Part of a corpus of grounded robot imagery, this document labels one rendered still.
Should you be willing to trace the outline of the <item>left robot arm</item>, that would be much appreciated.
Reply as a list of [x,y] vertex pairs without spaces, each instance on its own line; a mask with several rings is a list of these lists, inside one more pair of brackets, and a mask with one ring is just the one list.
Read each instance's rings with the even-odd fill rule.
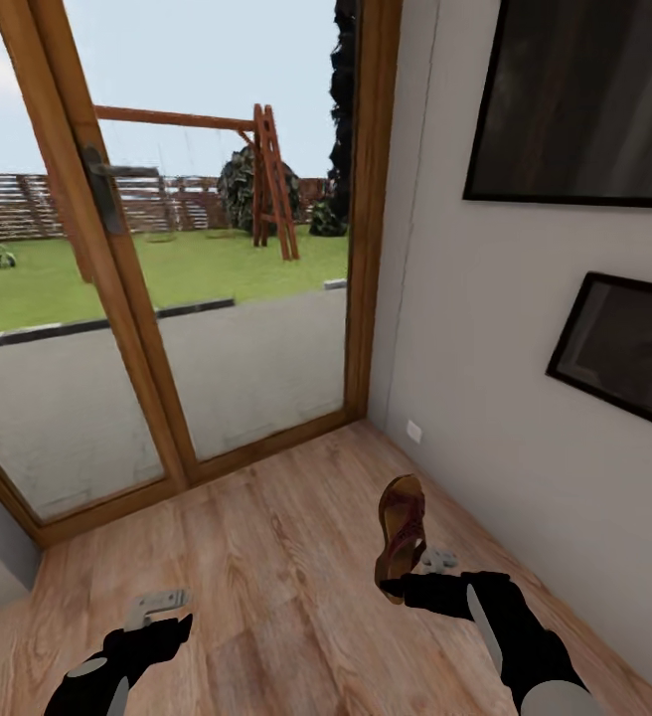
[[169,660],[188,641],[193,614],[151,622],[150,615],[189,602],[185,589],[133,597],[124,628],[110,632],[104,651],[71,669],[55,691],[44,716],[123,716],[128,691],[146,668]]

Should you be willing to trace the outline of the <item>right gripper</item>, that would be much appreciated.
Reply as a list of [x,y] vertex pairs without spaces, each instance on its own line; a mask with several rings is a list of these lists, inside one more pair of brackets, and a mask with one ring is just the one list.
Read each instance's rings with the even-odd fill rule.
[[402,574],[398,579],[380,582],[380,589],[397,598],[405,598],[411,608],[427,609],[429,612],[452,616],[444,599],[444,586],[451,578],[447,574]]

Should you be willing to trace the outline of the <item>sandal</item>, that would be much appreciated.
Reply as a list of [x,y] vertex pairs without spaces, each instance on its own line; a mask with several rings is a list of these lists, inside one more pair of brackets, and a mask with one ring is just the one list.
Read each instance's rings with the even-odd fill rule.
[[[403,474],[386,487],[378,509],[385,537],[385,549],[375,566],[375,584],[378,587],[381,581],[410,574],[420,562],[420,556],[426,549],[422,522],[424,514],[424,493],[413,474]],[[381,592],[397,606],[405,603],[404,597],[397,598],[386,590]]]

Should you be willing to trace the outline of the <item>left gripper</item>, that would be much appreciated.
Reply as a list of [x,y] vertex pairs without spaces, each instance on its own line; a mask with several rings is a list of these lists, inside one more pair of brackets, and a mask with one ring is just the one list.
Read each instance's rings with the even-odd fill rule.
[[149,665],[173,658],[179,644],[188,641],[192,620],[193,614],[189,614],[180,622],[177,618],[167,619],[129,632],[118,628],[105,637],[104,651],[123,643],[136,646],[141,656],[140,678]]

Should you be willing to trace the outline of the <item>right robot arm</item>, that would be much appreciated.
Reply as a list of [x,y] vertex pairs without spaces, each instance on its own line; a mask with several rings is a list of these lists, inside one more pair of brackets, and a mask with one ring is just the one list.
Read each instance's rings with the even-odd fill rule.
[[563,641],[541,626],[509,574],[451,577],[445,569],[459,563],[448,549],[426,547],[420,561],[422,575],[405,573],[381,581],[380,589],[404,597],[411,608],[475,622],[519,716],[606,716],[572,668]]

